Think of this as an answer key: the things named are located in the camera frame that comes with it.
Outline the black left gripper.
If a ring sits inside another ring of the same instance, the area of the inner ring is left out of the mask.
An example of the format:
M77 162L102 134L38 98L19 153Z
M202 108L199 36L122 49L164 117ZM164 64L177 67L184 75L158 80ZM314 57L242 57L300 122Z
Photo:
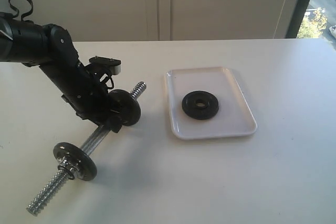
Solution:
M114 87L110 73L62 73L62 99L68 103L82 120L95 124L105 123L105 127L118 133L122 121L111 116L109 90Z

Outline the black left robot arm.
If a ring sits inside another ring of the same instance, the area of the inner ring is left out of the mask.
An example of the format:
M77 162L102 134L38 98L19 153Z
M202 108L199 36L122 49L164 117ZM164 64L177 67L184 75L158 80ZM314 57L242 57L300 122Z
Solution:
M1 61L38 66L78 117L105 124L115 133L120 131L118 103L109 94L114 86L107 85L120 73L120 60L95 56L84 65L64 28L18 21L9 13L1 13Z

